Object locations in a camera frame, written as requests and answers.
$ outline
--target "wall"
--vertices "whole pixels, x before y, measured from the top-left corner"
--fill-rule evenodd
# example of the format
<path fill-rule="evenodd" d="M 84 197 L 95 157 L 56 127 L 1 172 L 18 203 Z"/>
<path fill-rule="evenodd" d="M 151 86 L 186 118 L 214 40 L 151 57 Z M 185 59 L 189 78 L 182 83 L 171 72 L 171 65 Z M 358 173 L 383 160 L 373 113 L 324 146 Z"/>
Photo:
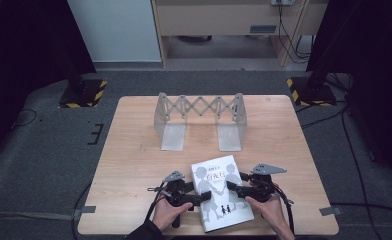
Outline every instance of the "wall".
<path fill-rule="evenodd" d="M 93 62 L 161 62 L 150 0 L 68 0 Z"/>

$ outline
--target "yellow and black tape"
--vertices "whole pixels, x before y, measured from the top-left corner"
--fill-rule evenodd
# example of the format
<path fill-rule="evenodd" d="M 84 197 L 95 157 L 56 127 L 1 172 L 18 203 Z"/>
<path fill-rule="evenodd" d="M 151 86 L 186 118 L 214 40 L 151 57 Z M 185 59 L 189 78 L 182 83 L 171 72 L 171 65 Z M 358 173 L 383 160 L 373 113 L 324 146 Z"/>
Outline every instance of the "yellow and black tape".
<path fill-rule="evenodd" d="M 100 101 L 100 98 L 103 95 L 103 92 L 105 91 L 105 86 L 108 83 L 108 81 L 103 80 L 100 82 L 100 86 L 97 90 L 97 93 L 94 96 L 93 101 L 91 102 L 86 102 L 86 103 L 77 103 L 77 102 L 70 102 L 70 103 L 65 103 L 59 105 L 61 108 L 80 108 L 80 107 L 95 107 Z"/>
<path fill-rule="evenodd" d="M 328 107 L 328 106 L 333 106 L 336 104 L 335 101 L 327 102 L 327 101 L 321 101 L 321 100 L 317 100 L 317 101 L 301 100 L 300 95 L 299 95 L 298 91 L 296 90 L 292 79 L 287 79 L 287 86 L 289 87 L 290 92 L 293 97 L 293 101 L 295 102 L 295 104 L 297 106 L 302 105 L 302 106 L 327 106 Z"/>

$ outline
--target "book illustration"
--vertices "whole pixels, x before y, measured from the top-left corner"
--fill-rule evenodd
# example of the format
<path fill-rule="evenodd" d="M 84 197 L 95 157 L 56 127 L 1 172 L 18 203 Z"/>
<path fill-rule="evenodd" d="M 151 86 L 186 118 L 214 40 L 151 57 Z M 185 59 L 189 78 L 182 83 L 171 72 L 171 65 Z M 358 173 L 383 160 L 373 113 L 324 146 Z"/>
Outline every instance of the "book illustration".
<path fill-rule="evenodd" d="M 192 165 L 195 191 L 211 191 L 211 199 L 201 204 L 205 232 L 252 220 L 249 204 L 227 188 L 227 181 L 242 185 L 233 156 L 216 158 Z"/>

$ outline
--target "sleeve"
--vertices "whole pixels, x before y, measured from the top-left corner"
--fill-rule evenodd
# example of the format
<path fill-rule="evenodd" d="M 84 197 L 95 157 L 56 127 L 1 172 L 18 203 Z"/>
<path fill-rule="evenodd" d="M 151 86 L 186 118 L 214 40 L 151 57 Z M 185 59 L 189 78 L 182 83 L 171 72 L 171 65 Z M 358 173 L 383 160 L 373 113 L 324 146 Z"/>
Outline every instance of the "sleeve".
<path fill-rule="evenodd" d="M 159 228 L 152 222 L 146 221 L 140 227 L 136 228 L 126 240 L 164 240 L 164 236 Z"/>

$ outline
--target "table top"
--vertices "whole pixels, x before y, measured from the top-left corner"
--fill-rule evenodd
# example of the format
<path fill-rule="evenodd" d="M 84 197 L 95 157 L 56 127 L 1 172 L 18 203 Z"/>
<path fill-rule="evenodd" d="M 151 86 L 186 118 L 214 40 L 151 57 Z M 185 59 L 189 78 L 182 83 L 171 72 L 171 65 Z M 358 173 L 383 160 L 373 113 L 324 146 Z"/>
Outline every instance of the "table top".
<path fill-rule="evenodd" d="M 284 95 L 243 98 L 248 127 L 240 152 L 219 151 L 215 120 L 211 122 L 205 114 L 189 117 L 183 151 L 161 151 L 161 138 L 154 128 L 158 96 L 121 98 L 85 203 L 96 206 L 96 210 L 82 214 L 78 231 L 128 234 L 143 223 L 155 197 L 147 188 L 159 186 L 174 170 L 183 173 L 184 180 L 190 182 L 191 164 L 233 155 L 240 172 L 250 173 L 260 162 L 287 169 L 287 173 L 274 174 L 272 178 L 294 201 L 292 213 L 297 235 L 336 234 L 339 228 L 334 215 L 322 216 L 319 211 L 330 204 L 290 98 Z M 256 210 L 254 215 L 253 221 L 205 233 L 195 207 L 195 212 L 181 215 L 179 228 L 170 228 L 164 234 L 274 235 Z"/>

